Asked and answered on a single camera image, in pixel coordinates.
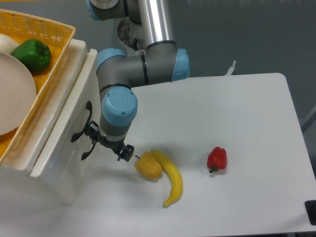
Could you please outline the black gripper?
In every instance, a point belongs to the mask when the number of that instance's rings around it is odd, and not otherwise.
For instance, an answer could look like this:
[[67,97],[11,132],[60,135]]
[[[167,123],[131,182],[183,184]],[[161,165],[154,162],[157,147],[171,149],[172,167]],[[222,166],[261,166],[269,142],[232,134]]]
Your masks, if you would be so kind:
[[114,150],[114,153],[118,156],[117,161],[130,161],[134,154],[134,147],[132,145],[125,145],[123,139],[119,141],[109,141],[106,136],[102,136],[98,132],[98,124],[95,121],[91,121],[85,129],[84,134],[91,139],[92,145],[96,145],[96,143],[99,142],[102,146]]

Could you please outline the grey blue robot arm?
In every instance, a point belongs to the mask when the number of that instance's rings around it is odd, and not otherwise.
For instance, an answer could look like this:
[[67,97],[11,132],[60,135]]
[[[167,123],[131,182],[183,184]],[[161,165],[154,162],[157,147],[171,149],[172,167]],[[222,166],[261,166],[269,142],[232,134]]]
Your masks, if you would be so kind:
[[107,48],[97,54],[100,120],[88,117],[81,131],[92,145],[101,144],[118,160],[129,161],[134,148],[124,140],[138,108],[132,89],[186,79],[189,56],[177,47],[165,0],[89,0],[87,6],[95,20],[128,17],[143,31],[144,53],[128,57],[120,49]]

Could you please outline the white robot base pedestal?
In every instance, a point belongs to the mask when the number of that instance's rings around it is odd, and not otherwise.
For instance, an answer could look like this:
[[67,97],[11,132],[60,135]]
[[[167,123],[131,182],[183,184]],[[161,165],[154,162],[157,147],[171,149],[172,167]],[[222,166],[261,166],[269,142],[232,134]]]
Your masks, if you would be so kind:
[[121,19],[118,25],[118,38],[127,56],[146,54],[143,27],[141,24],[134,23],[129,17]]

